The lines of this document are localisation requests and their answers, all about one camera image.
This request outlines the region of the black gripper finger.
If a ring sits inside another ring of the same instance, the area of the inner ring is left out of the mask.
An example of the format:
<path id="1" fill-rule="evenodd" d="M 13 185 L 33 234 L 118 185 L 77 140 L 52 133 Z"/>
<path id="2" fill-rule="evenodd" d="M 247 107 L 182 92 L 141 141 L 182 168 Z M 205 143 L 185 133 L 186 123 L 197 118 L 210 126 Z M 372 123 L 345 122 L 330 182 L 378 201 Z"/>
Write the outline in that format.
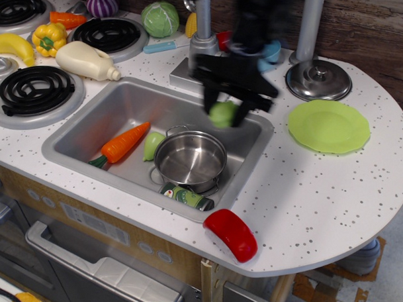
<path id="1" fill-rule="evenodd" d="M 232 122 L 232 127 L 237 127 L 239 126 L 247 114 L 255 109 L 255 103 L 252 101 L 243 101 L 241 105 L 238 106 L 238 109 L 236 110 L 236 114 L 234 115 L 233 122 Z"/>
<path id="2" fill-rule="evenodd" d="M 204 86 L 204 110 L 207 115 L 210 113 L 212 106 L 217 102 L 221 89 L 221 86 L 218 84 L 210 84 Z"/>

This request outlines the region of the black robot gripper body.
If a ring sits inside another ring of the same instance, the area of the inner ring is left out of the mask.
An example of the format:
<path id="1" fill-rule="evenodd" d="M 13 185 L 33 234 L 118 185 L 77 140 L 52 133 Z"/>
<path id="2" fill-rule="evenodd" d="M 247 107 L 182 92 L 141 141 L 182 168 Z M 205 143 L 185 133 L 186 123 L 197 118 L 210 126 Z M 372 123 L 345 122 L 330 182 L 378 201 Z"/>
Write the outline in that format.
<path id="1" fill-rule="evenodd" d="M 244 37 L 234 34 L 231 37 L 227 56 L 204 56 L 200 58 L 203 72 L 197 79 L 203 86 L 218 84 L 220 93 L 236 99 L 252 101 L 255 109 L 269 111 L 272 99 L 278 97 L 276 88 L 257 69 L 257 62 L 266 44 L 274 40 L 270 36 L 250 34 Z"/>

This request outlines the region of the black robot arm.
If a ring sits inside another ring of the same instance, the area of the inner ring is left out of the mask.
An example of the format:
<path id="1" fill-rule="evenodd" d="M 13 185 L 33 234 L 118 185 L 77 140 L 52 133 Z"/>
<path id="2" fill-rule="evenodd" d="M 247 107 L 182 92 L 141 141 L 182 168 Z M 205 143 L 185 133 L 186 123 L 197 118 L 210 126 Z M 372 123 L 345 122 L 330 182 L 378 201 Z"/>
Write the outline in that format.
<path id="1" fill-rule="evenodd" d="M 258 69 L 266 45 L 287 30 L 292 0 L 237 0 L 238 21 L 225 56 L 196 53 L 190 75 L 202 84 L 204 111 L 210 119 L 239 126 L 254 110 L 269 111 L 277 89 Z"/>

